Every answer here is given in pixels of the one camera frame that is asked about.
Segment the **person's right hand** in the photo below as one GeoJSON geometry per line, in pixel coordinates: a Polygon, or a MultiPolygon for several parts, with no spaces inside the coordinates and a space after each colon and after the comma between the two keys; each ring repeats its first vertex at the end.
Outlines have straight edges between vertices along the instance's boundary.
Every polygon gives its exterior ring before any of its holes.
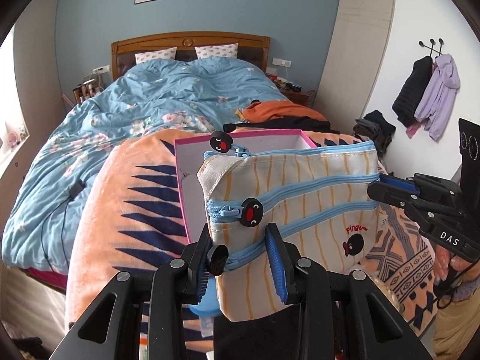
{"type": "Polygon", "coordinates": [[[456,272],[462,272],[469,268],[462,276],[463,282],[475,281],[479,277],[479,263],[472,265],[463,258],[453,256],[448,250],[441,245],[435,247],[435,258],[433,264],[433,273],[435,282],[445,281],[448,276],[449,269],[452,268],[456,272]]]}

